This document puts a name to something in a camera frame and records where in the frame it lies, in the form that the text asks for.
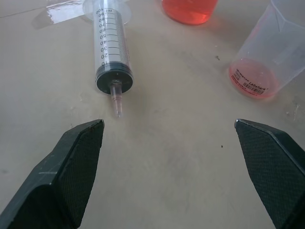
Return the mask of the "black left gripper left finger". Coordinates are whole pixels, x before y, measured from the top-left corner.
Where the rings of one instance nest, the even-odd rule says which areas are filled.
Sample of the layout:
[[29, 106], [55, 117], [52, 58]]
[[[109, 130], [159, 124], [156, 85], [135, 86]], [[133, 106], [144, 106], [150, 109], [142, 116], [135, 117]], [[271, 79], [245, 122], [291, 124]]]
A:
[[0, 215], [2, 229], [77, 229], [96, 177], [104, 121], [66, 131]]

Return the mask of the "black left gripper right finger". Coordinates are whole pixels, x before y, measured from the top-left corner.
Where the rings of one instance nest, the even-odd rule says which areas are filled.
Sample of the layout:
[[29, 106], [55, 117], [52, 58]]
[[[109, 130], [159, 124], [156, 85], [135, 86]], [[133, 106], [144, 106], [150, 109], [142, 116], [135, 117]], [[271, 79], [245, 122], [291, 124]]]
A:
[[277, 229], [305, 227], [305, 152], [286, 132], [237, 119], [249, 177]]

